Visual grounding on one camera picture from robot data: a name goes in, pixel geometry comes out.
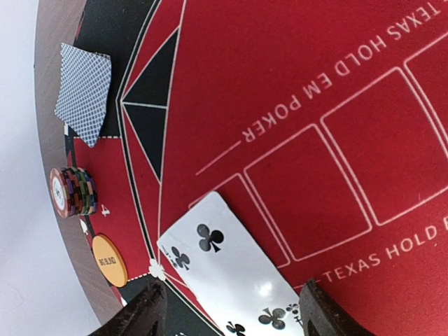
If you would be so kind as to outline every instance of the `white line marking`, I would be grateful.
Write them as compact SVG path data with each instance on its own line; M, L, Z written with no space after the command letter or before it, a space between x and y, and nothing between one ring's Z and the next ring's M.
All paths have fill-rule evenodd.
M268 219L266 218L266 215L264 214L264 212L262 211L262 209L260 208L260 205L258 204L258 202L256 201L255 197L253 196L251 190L249 189L249 186L247 185L246 181L243 179L242 175L240 173L236 173L231 175L231 177L225 179L223 182L219 183L217 186L215 186L214 188L210 189L208 192L204 193L201 197L198 197L197 199L195 199L193 202L191 202L188 205L188 208L191 209L193 207L193 205L195 205L196 203L198 203L200 200L202 200L206 195L208 195L211 191L217 190L220 187L224 186L226 183L230 182L231 180L235 179L235 178L239 178L241 183L243 184L243 186L245 187L249 197L252 199L252 202L255 204L255 206L257 207L258 212L260 213L260 215L262 216L263 220L266 222L267 227L269 228L269 231L271 232L273 238L275 239L275 241L277 242L277 244L279 245L281 251L283 252L285 259L287 260L285 264L282 264L280 266L276 266L277 268L283 268L285 266L288 266L291 264L291 259L289 258L288 253L286 252L284 246L281 244L280 239L277 237L277 234L275 233L275 229L271 226L271 223L268 221Z
M151 56L151 58L149 59L149 61L146 63L146 65L143 67L143 69L140 71L139 75L134 79L134 82L128 87L128 89L126 90L126 92L124 93L124 95L122 96L122 100L126 99L127 94L129 93L130 90L132 90L132 88L134 87L135 83L138 81L138 79L140 78L140 76L142 75L142 73L146 70L146 68L148 67L148 65L151 63L151 61L154 59L154 57L157 55L157 53L160 51L160 49L162 49L165 44L168 42L168 40L177 32L177 29L179 28L179 26L177 26L176 28L174 28L174 30L171 32L170 35L168 35L168 37L165 39L165 41L162 42L162 44L159 46L159 48L157 48L157 50L154 52L154 54Z
M127 112L125 111L125 108L124 108L123 105L122 105L121 107L122 107L122 109L121 109L121 111L122 111L122 118L123 118L123 123L124 123L124 122L125 122L125 121L124 121L124 118L127 117L127 116L125 116L125 113L127 113ZM123 125L123 132L125 133L125 138L127 139L126 125ZM123 147L123 155L125 156L124 141L121 141L121 145L122 145L122 147ZM131 158L131 151L129 150L129 142L128 142L128 141L126 141L126 148L127 148L127 152L129 153L129 158ZM141 210L141 219L143 220L143 226L144 226L144 228L143 228L140 224L139 224L139 227L140 227L140 229L141 229L141 234L143 235L143 242L145 243L146 249L148 250L149 258L150 258L150 260L151 260L151 252L149 251L149 248L150 248L152 251L154 251L153 243L151 242L151 236L149 235L149 232L148 232L148 226L146 225L145 214L144 214L144 212L143 212L143 209L141 208L139 187L138 187L138 185L137 185L137 182L135 181L134 165L132 164L132 160L129 160L129 164L131 165L131 169L132 169L132 180L133 180L133 182L134 182L134 187L135 187L136 195L137 195L136 199L135 199L135 197L132 197L132 199L134 200L134 205L135 205L135 211L136 211L136 213L137 213L137 218L139 217L138 209ZM131 180L129 179L129 176L130 176L130 175L129 175L129 171L128 171L128 170L127 170L127 176L128 176L128 179L127 179L127 180L129 181L129 187L130 187L131 190L132 190L132 184L131 184ZM148 240L149 240L149 246L147 245L146 240L145 240L145 233L146 233L146 237L147 237Z
M143 273L142 275L139 275L139 276L136 276L136 277L134 277L134 278L128 279L127 282L131 282L131 281L133 281L133 280L137 280L137 279L146 277L147 275L149 275L149 273Z
M167 272L164 272L164 274L165 274L165 275L167 276L167 278L169 278L171 281L175 281L175 282L177 282L178 284L181 284L182 286L184 286L184 287L190 289L187 285L185 285L182 281L179 281L178 279L176 279L174 276L168 274Z
M165 165L165 148L167 143L167 134L168 134L168 115L169 115L169 105L171 103L171 93L173 88L173 77L174 77L174 71L176 69L176 60L177 60L177 52L179 51L179 42L181 40L181 32L182 32L182 26L183 26L183 17L185 16L185 9L187 6L188 0L185 0L183 2L182 12L181 12L181 21L179 22L178 26L178 34L177 34L177 41L176 41L176 48L174 49L174 58L173 58L173 67L171 69L171 77L169 79L169 90L168 90L168 99L167 99L167 112L165 113L165 132L163 135L163 145L162 145L162 164L160 166L160 191L159 191L159 220L158 220L158 234L157 234L157 240L160 238L160 224L161 224L161 217L162 217L162 189L163 189L163 169ZM160 263L160 249L157 250L157 262Z
M74 136L73 139L81 139L79 136ZM120 136L112 136L112 135L105 135L105 136L98 136L98 139L121 139Z
M125 117L126 117L128 123L129 123L129 125L131 126L132 131L134 132L134 135L135 135L137 141L139 142L140 149L141 149L141 151L143 152L143 154L145 155L146 161L148 161L149 167L151 167L151 171L153 172L153 175L154 175L155 179L157 180L157 182L158 182L159 185L160 185L160 180L159 180L157 174L155 173L153 164L151 163L151 161L149 160L149 157L148 157L147 154L146 154L145 148L143 147L143 145L142 145L141 142L140 142L140 138L139 138L139 136L137 135L137 132L135 132L134 125L132 124L131 119L129 118L129 116L128 116L128 114L127 114L127 109L126 109L125 106L122 106L122 107L123 107L123 109L125 110L125 115L126 115ZM134 166L133 166L133 164L132 164L132 160L130 160L130 161L131 161L131 165L132 165L132 171L134 171Z
M417 51L416 53L414 53L413 55L409 56L407 59L405 59L405 61L403 62L403 66L406 69L406 72L409 74L409 76L411 77L412 81L414 82L415 86L417 86L417 89L419 89L421 96L423 97L423 99L425 99L429 109L431 110L431 113L433 114L433 117L436 121L436 123L439 126L439 130L442 131L443 136L445 138L445 141L448 143L448 134L446 129L443 127L442 122L439 119L439 115L437 114L434 106L431 104L431 101L429 100L428 96L426 95L425 91L423 90L423 88L420 86L420 83L418 82L418 80L415 78L414 74L412 73L412 71L409 69L408 67L408 63L409 61L412 61L415 57L419 56L421 53L427 51L427 49L430 49L431 47L433 47L435 44L439 43L441 40L445 39L448 36L448 32L444 33L443 35L441 35L440 37L438 37L437 39L435 39L433 42L429 43L427 46L423 47L422 49L420 49L419 51Z
M360 210L362 212L362 214L364 215L365 221L367 222L367 229L348 238L345 239L344 241L340 241L337 244L333 244L332 246L329 246L327 248L323 248L319 251L310 253L309 255L306 255L304 257L301 258L297 258L295 257L293 250L291 249L291 247L289 246L288 242L286 241L282 231L280 230L279 226L277 225L276 221L274 220L274 218L272 217L270 211L268 210L266 204L263 202L263 199L261 197L261 195L258 193L257 188L255 187L255 185L253 184L248 170L253 166L256 165L259 161L263 160L264 158L266 158L268 155L272 154L274 151L277 151L279 148L285 146L287 143L289 143L291 140L294 140L296 137L300 136L302 133L308 131L308 130L315 130L317 132L317 134L319 135L319 137L321 138L322 142L324 143L325 147L327 148L329 154L331 155L331 157L333 158L333 160L335 161L335 164L337 165L337 167L339 168L339 171L341 172L342 176L344 177L348 187L350 188L351 192L353 193L353 196L355 197L358 206L360 207ZM347 176L347 174L345 173L344 169L342 168L342 165L340 164L339 160L337 159L336 155L334 154L333 150L330 147L330 144L327 142L327 140L325 139L325 137L323 136L322 132L320 131L320 129L317 127L317 125L315 124L310 124L308 126L306 126L305 128L301 129L299 132L296 132L295 134L293 134L292 136L290 136L289 138L287 138L287 140L281 142L280 144L278 144L277 146L273 147L273 149L267 151L265 154L261 155L258 159L252 161L250 164L248 164L245 168L244 168L244 175L247 178L248 183L251 185L251 188L253 190L253 192L256 194L258 200L260 201L260 204L262 205L263 209L265 210L267 216L269 217L269 219L271 220L272 225L276 228L276 231L278 232L283 244L286 246L286 248L288 249L288 252L290 253L291 257L294 259L295 262L299 262L314 256L317 256L320 253L329 251L331 249L334 249L335 247L341 246L347 242L350 242L356 238L359 238L363 235L365 235L366 233L369 233L370 231L372 231L372 224L370 222L370 219L367 215L367 212L364 210L364 206L361 203L361 200L359 199L358 194L356 194L356 191L354 189L354 187L352 186L349 177Z
M130 106L140 106L140 107L151 107L153 109L164 109L166 110L167 107L163 105L152 105L152 104L141 104L141 103L131 103L129 101L123 101L124 105L130 105Z
M242 141L238 141L237 143L234 143L233 145L231 145L231 147L229 147L228 149L224 150L220 155L218 155L215 159L213 159L212 161L210 161L209 164L207 164L205 167L201 168L195 175L198 176L200 174L202 174L203 172L205 172L208 168L210 168L212 165L214 165L215 163L217 163L217 161L219 161L220 159L224 158L228 153L230 153L231 151L233 151L236 147L238 147L239 145L241 145Z
M420 107L422 108L423 112L426 114L426 117L429 121L429 123L431 124L433 131L435 133L435 135L437 136L437 138L439 139L440 142L440 146L442 147L442 150L444 151L445 155L448 158L448 152L447 149L445 148L445 145L443 144L443 140L442 137L440 136L439 132L437 131L437 127L434 125L433 120L431 119L429 112L426 110L426 107L424 106L422 100L420 99L420 97L417 94L417 91L414 89L414 87L412 86L412 84L410 83L409 79L406 77L405 73L403 72L403 70L399 67L394 67L392 69L390 69L389 71L387 71L386 73L384 73L383 75L381 75L380 77L378 77L376 80L372 81L371 84L367 85L366 87L364 87L362 90L358 91L356 94L354 94L353 96L351 96L350 98L344 100L341 104L337 105L335 108L331 109L329 112L327 112L326 114L324 114L321 117L321 124L322 127L324 128L325 132L327 133L327 135L330 137L330 140L332 141L333 145L336 147L337 152L339 153L339 156L342 158L342 161L344 162L344 164L346 165L347 169L349 170L349 173L351 175L351 177L353 178L356 186L358 187L364 202L367 204L368 209L370 210L370 213L372 214L372 217L374 218L375 224L378 226L382 226L385 225L387 223L390 223L392 221L394 221L395 219L404 216L405 214L411 212L412 210L416 209L417 207L420 207L422 204L427 203L427 201L433 199L434 197L437 197L438 195L440 195L441 193L444 193L446 190L448 190L448 186L444 187L443 189L439 190L438 192L436 192L434 195L431 195L430 197L427 197L426 199L424 199L423 201L415 204L414 206L411 206L410 208L400 212L399 214L395 215L392 218L389 218L387 220L384 220L383 222L379 222L377 215L375 214L375 210L372 208L372 205L367 197L367 195L365 194L365 191L361 185L361 183L359 182L357 176L355 175L355 172L353 171L353 169L351 168L351 165L349 164L348 160L345 158L345 155L342 152L342 149L339 147L339 145L337 144L336 140L334 139L333 135L331 134L331 131L328 129L328 127L325 124L325 118L328 117L330 114L334 113L336 110L340 109L343 105L349 103L351 100L357 98L357 96L359 96L361 93L369 90L373 85L377 84L379 81L383 80L385 77L391 75L392 73L394 73L395 71L398 71L398 73L403 77L403 79L405 80L406 84L409 86L409 89L411 90L411 92L414 94L416 100L418 101Z

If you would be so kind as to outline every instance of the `red felt surface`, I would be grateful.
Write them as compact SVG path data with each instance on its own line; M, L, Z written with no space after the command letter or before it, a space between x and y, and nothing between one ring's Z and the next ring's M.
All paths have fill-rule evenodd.
M245 170L294 260L371 228L316 130L299 131Z
M97 185L99 210L90 217L96 235L105 235L125 261L130 279L148 273L149 256L137 217L119 139L99 139L94 148L75 139L76 164ZM102 205L111 213L102 215Z
M145 37L132 76L179 8L160 7L152 25L166 19L166 29ZM443 0L188 0L161 184L122 112L152 246L218 190L297 291L315 277L377 335L446 335L448 38L430 43L447 32L447 14ZM119 191L127 225L100 213L92 224L147 272L120 141L106 141L94 150L77 142L77 162L100 176L100 202L117 207L108 194Z

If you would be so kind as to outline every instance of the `black felt section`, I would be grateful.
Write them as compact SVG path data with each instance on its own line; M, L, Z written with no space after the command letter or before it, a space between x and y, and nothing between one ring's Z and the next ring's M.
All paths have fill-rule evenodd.
M119 136L116 96L141 26L155 0L89 0L74 46L111 56L112 82L100 136Z
M141 145L160 180L166 110L133 105L125 107Z

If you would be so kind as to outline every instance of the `club symbol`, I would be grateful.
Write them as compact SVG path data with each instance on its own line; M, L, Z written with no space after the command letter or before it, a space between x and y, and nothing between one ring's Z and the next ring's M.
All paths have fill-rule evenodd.
M269 308L263 310L267 315L260 315L258 320L262 324L272 324L274 329L283 330L286 327L286 324L281 320L285 317L286 312L282 308L276 308L271 312Z
M220 250L217 244L221 244L224 241L224 235L221 231L214 230L210 233L210 229L207 225L199 224L197 233L203 238L199 241L199 247L203 251L208 252L211 250L211 247L214 248L215 253Z
M302 326L302 328L303 328L303 323L302 323L302 320L300 319L300 316L294 316L294 320L295 320L297 323L299 323L299 324Z
M165 270L162 265L159 265L156 259L149 260L150 266L148 268L149 274L155 278L159 278L161 281L165 281L167 276L165 275Z
M286 311L297 315L299 314L299 305L297 303L290 304L287 306Z
M237 336L245 336L243 332L245 332L246 329L241 324L233 325L230 321L227 323L229 323L229 325L227 325L227 330L229 330L232 334L237 334Z
M185 269L188 271L188 265L190 264L190 259L188 255L184 253L180 253L177 248L174 246L171 247L171 251L173 251L173 254L176 256L176 263L174 264L175 267L179 266L180 268L185 267Z

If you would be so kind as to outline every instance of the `poker table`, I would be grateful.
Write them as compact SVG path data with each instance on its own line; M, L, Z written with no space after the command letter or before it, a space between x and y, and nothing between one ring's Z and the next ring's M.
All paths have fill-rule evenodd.
M111 56L108 112L94 148L53 133L58 164L97 184L72 261L115 296L107 314L159 278L166 335L221 334L157 248L216 190L298 293L314 277L376 335L445 335L447 16L443 0L87 0L71 43ZM97 235L125 286L100 279Z

